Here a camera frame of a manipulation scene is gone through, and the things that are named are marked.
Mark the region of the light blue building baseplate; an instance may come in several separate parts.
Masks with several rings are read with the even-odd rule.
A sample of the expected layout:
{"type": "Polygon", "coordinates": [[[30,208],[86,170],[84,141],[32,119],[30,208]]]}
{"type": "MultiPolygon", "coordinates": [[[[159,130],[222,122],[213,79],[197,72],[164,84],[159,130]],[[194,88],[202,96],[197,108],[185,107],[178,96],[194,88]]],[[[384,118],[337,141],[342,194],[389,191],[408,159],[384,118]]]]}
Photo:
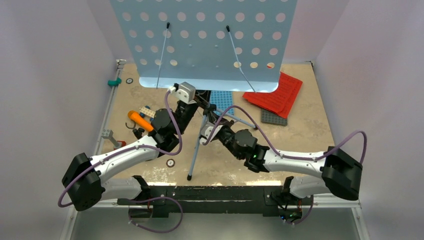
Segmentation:
{"type": "Polygon", "coordinates": [[[223,90],[212,90],[209,97],[209,103],[215,104],[217,109],[224,111],[226,108],[234,104],[233,92],[223,90]]]}

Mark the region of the grey building baseplate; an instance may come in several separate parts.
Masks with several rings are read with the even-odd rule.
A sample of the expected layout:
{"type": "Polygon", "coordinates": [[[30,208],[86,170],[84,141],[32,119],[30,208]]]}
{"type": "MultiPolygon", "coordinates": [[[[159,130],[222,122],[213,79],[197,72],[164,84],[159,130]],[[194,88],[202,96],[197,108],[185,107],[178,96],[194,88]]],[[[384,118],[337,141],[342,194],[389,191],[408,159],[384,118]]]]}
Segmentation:
{"type": "Polygon", "coordinates": [[[288,119],[281,117],[269,110],[266,110],[264,108],[261,109],[261,116],[260,120],[262,123],[266,124],[273,124],[273,125],[279,125],[279,126],[287,126],[288,125],[288,119]]]}

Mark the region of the black microphone stand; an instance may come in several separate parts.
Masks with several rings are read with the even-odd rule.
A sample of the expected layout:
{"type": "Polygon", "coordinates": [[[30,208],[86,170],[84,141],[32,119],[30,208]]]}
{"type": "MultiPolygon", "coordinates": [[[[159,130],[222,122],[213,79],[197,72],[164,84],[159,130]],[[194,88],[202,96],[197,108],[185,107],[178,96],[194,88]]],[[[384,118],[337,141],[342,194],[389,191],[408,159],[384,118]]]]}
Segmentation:
{"type": "Polygon", "coordinates": [[[129,125],[127,122],[125,123],[125,127],[127,129],[130,129],[133,133],[133,135],[136,137],[136,139],[141,139],[143,137],[143,134],[145,130],[142,127],[137,127],[137,124],[134,121],[131,121],[131,125],[129,125]]]}

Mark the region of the grey post on red brick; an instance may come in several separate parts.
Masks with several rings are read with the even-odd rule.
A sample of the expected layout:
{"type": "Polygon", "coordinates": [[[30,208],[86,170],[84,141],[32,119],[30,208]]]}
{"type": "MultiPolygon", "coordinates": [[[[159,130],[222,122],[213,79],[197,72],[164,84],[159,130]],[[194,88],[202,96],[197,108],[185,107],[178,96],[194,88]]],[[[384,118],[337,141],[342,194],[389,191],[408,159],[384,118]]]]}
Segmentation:
{"type": "Polygon", "coordinates": [[[111,129],[106,129],[106,128],[102,129],[100,136],[104,140],[109,140],[112,143],[114,150],[117,150],[119,148],[126,146],[125,141],[115,139],[114,132],[111,129]]]}

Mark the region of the teal curved block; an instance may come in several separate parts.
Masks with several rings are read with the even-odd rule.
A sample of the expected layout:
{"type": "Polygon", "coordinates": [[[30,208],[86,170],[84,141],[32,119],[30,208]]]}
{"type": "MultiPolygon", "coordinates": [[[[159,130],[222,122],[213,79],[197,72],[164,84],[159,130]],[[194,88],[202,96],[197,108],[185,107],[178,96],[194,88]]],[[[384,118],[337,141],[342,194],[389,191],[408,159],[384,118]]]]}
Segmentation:
{"type": "Polygon", "coordinates": [[[119,86],[122,83],[122,79],[120,77],[117,77],[115,80],[108,80],[107,85],[109,87],[116,87],[119,86]]]}

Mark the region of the aluminium left edge rail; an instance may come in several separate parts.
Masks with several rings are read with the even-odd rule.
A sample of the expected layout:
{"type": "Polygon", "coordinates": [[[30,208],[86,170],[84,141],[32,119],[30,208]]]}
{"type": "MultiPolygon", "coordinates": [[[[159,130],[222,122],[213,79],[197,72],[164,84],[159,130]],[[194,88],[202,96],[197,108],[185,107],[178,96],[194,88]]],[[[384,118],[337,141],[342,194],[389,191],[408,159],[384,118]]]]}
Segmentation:
{"type": "MultiPolygon", "coordinates": [[[[113,75],[112,82],[117,82],[118,78],[121,77],[122,72],[124,70],[124,66],[127,63],[125,59],[117,59],[116,60],[116,70],[113,75]]],[[[110,116],[113,110],[113,104],[116,98],[117,90],[119,87],[119,83],[115,85],[109,85],[109,81],[106,82],[108,90],[110,90],[109,96],[106,99],[105,111],[102,122],[100,124],[100,129],[97,135],[96,144],[93,150],[92,156],[100,155],[103,149],[104,139],[102,138],[102,133],[104,129],[108,128],[110,116]]]]}

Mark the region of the orange toy microphone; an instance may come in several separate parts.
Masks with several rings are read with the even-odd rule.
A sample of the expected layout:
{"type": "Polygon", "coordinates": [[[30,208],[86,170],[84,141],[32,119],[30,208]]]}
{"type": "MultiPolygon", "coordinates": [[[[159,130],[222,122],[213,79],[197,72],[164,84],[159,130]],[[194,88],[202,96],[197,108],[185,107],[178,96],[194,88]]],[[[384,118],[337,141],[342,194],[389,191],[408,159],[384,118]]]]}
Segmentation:
{"type": "Polygon", "coordinates": [[[127,114],[128,118],[134,121],[137,125],[143,128],[147,132],[151,132],[154,130],[153,126],[147,122],[140,114],[134,110],[131,110],[127,114]]]}

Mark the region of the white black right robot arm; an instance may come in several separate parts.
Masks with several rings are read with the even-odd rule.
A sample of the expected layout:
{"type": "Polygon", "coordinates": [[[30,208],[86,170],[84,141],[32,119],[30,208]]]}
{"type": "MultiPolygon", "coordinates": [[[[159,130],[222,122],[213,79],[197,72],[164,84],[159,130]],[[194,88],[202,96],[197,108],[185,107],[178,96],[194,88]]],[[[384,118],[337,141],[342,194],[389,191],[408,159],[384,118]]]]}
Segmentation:
{"type": "Polygon", "coordinates": [[[213,137],[244,166],[255,173],[292,172],[301,177],[288,177],[280,196],[288,204],[317,194],[356,201],[359,199],[363,160],[355,160],[338,146],[326,151],[290,152],[261,145],[247,129],[233,131],[224,125],[213,137]]]}

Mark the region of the toy brick car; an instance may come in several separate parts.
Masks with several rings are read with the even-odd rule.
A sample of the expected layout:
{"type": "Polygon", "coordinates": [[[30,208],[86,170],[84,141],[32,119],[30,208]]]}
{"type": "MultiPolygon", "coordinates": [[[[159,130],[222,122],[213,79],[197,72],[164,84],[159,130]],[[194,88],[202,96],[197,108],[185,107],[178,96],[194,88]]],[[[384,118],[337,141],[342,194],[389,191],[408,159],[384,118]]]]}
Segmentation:
{"type": "Polygon", "coordinates": [[[139,108],[139,115],[142,118],[148,117],[150,119],[154,119],[155,118],[155,115],[156,115],[156,112],[153,111],[153,110],[151,110],[150,107],[146,105],[146,106],[143,106],[143,107],[140,107],[139,108]]]}

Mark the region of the light blue music stand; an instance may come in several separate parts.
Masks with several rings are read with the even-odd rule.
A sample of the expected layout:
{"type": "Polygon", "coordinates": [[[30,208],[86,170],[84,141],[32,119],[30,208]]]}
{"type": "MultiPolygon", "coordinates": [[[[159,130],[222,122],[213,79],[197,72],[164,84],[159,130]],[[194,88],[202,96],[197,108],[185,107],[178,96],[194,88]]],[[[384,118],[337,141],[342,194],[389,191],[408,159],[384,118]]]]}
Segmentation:
{"type": "Polygon", "coordinates": [[[297,8],[295,0],[113,0],[146,88],[270,93],[297,8]]]}

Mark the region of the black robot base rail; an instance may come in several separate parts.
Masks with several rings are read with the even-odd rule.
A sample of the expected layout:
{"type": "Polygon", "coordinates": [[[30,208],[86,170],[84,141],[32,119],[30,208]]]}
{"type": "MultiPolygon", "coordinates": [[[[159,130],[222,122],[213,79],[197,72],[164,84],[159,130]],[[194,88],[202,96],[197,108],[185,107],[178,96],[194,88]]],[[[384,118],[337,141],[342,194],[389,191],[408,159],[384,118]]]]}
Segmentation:
{"type": "Polygon", "coordinates": [[[313,197],[297,199],[279,185],[149,186],[133,201],[121,197],[117,203],[130,206],[133,218],[167,218],[170,213],[190,213],[259,214],[293,220],[306,215],[313,197]]]}

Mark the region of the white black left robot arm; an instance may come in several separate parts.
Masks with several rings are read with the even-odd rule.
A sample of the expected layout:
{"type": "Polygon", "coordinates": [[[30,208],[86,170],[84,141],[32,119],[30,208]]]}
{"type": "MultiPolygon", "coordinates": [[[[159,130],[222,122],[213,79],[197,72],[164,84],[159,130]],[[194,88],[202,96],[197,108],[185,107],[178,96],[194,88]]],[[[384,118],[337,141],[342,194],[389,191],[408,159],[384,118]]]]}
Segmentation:
{"type": "Polygon", "coordinates": [[[149,191],[142,186],[140,176],[113,177],[137,164],[180,154],[186,128],[198,108],[207,105],[202,94],[202,90],[170,87],[164,96],[165,107],[155,111],[153,120],[140,119],[145,135],[104,154],[76,155],[61,180],[64,190],[59,195],[58,207],[74,206],[77,211],[85,211],[100,201],[119,198],[138,205],[146,203],[149,191]]]}

